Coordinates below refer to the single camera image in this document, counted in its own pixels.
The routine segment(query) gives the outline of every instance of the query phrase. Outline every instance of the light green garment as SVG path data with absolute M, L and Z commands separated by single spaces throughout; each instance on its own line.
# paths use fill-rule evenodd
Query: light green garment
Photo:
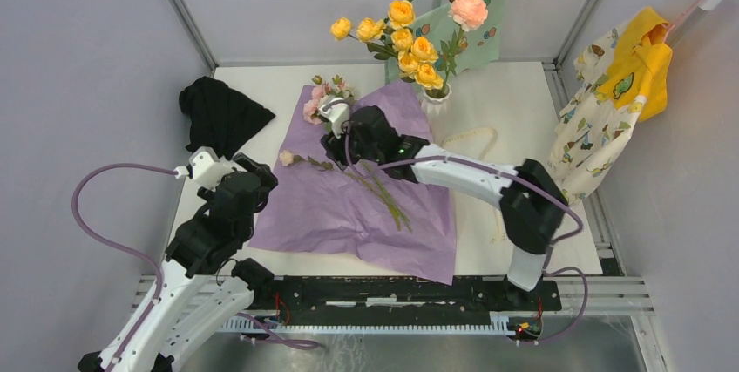
M 441 41 L 450 41 L 451 34 L 458 30 L 459 25 L 449 16 L 451 4 L 446 4 L 424 13 L 416 18 L 410 26 L 413 37 L 425 36 L 434 44 L 439 52 L 439 60 L 434 64 L 437 71 L 442 69 Z M 457 74 L 467 69 L 497 60 L 500 53 L 500 23 L 503 21 L 505 0 L 490 0 L 487 5 L 488 15 L 485 22 L 476 30 L 463 32 L 459 45 L 464 49 L 456 58 Z M 397 61 L 394 58 L 385 62 L 388 82 L 400 77 Z

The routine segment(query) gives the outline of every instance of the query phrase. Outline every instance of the yellow flower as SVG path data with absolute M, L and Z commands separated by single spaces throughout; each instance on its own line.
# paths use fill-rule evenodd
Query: yellow flower
M 346 17 L 340 17 L 336 22 L 331 24 L 331 35 L 336 38 L 336 41 L 346 38 L 350 30 L 351 21 Z
M 436 73 L 434 66 L 428 63 L 423 63 L 418 67 L 416 81 L 426 90 L 441 89 L 444 86 L 444 80 Z
M 371 17 L 366 17 L 356 27 L 356 37 L 363 43 L 367 43 L 382 36 L 384 29 L 385 22 L 383 20 L 375 22 Z
M 438 54 L 434 48 L 434 44 L 429 42 L 426 37 L 418 37 L 413 45 L 410 47 L 410 52 L 413 53 L 422 63 L 433 63 L 438 60 Z
M 413 45 L 413 34 L 408 28 L 396 30 L 390 35 L 390 39 L 392 39 L 395 51 L 407 51 Z
M 394 30 L 405 28 L 416 20 L 416 12 L 413 11 L 413 4 L 407 0 L 394 0 L 390 3 L 388 10 L 388 18 L 390 19 L 390 27 Z
M 421 65 L 421 62 L 412 53 L 400 51 L 397 54 L 397 66 L 400 68 L 402 78 L 416 78 L 415 75 L 418 72 L 419 65 Z

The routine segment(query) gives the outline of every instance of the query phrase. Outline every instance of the black cloth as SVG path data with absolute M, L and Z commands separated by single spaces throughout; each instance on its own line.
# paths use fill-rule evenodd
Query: black cloth
M 211 147 L 227 159 L 275 117 L 243 93 L 209 77 L 195 80 L 180 93 L 180 109 L 193 122 L 190 145 L 185 148 L 195 152 Z

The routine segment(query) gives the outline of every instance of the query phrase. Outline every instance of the purple wrapping paper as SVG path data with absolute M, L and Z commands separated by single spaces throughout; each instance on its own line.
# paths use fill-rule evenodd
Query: purple wrapping paper
M 325 128 L 305 122 L 302 116 L 312 88 L 303 87 L 280 150 L 329 161 L 320 143 Z M 379 106 L 398 133 L 431 140 L 410 84 L 398 80 L 386 85 L 357 101 L 355 109 L 368 105 Z M 457 231 L 448 189 L 377 173 L 410 218 L 411 233 L 405 226 L 397 231 L 387 206 L 339 172 L 321 172 L 308 163 L 283 167 L 278 160 L 274 173 L 279 185 L 257 219 L 249 246 L 281 252 L 349 253 L 404 274 L 451 284 Z

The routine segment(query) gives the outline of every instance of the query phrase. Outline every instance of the yellow shirt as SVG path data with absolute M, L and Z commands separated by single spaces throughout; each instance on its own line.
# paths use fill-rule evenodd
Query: yellow shirt
M 646 97 L 644 105 L 632 104 L 643 106 L 639 122 L 664 111 L 668 104 L 667 75 L 672 49 L 663 42 L 666 23 L 654 9 L 642 10 L 621 34 L 614 61 L 606 71 L 608 79 L 597 88 L 596 96 L 610 99 L 615 109 L 632 104 L 639 95 Z

